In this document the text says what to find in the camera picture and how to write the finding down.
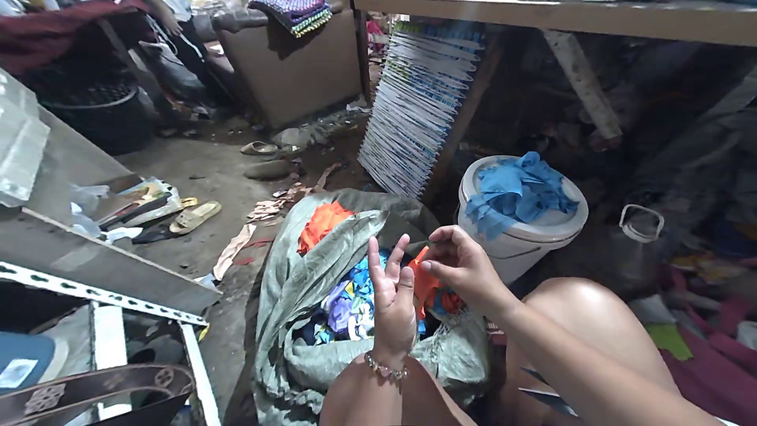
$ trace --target knee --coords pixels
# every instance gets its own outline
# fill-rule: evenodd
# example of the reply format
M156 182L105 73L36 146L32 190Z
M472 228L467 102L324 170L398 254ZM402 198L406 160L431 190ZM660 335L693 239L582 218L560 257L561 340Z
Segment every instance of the knee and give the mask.
M569 305L574 309L589 305L625 306L612 291L592 280L579 277L550 278L523 299L535 309L554 309Z

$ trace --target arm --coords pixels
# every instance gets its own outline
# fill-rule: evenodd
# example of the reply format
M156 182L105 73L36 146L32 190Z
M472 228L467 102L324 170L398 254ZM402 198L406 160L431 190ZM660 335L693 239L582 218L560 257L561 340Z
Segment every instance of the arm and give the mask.
M178 36L182 33L179 21L173 16L173 10L163 0L145 0L145 2L171 36Z
M402 371L405 357L413 348L416 336L416 313L413 307L413 270L402 268L400 261L410 237L403 235L394 247L386 268L381 267L379 243L368 241L368 268L375 300L375 337L373 357L381 365ZM385 426L402 422L401 384L379 377L367 365L358 366L359 377L355 401L347 408L344 424Z
M711 415L584 344L523 304L502 284L486 253L459 227L431 235L422 267L487 315L587 424L718 426Z

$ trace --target wooden shelf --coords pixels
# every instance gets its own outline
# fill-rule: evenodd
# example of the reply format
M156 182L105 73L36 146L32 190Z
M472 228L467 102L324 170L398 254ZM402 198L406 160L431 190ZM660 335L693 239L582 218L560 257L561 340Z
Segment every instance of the wooden shelf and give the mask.
M354 4L361 11L757 46L757 8L731 3L354 0Z

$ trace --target green fabric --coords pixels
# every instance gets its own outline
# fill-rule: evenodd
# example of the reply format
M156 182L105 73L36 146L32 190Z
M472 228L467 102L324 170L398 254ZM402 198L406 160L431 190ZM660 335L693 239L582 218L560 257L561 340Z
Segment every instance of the green fabric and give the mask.
M298 238L318 205L339 201L358 212L335 227L305 256ZM381 193L341 190L308 196L288 213L269 254L257 314L257 354L252 383L262 425L315 424L329 384L372 340L338 341L308 346L293 332L334 285L366 254L368 238L392 247L403 233L415 256L438 227L434 216L413 199ZM462 404L480 394L489 373L484 319L471 312L440 318L436 333L419 341L411 355L436 376Z
M645 324L646 332L652 337L657 349L669 351L678 361L692 359L694 354L684 341L675 324Z

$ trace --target white bucket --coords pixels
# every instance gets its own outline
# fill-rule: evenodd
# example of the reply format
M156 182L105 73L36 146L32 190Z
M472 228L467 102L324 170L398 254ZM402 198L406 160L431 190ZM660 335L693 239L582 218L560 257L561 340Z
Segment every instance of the white bucket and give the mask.
M578 202L576 211L566 214L558 210L549 210L530 224L517 222L497 238L487 240L486 236L478 233L475 224L466 216L466 207L470 197L480 193L481 181L478 179L478 172L494 166L497 161L505 158L518 157L494 155L476 161L466 170L458 192L460 210L457 223L481 244L500 279L504 283L512 283L550 250L567 246L584 227L589 217L589 206L578 187L564 177L562 190L568 198Z

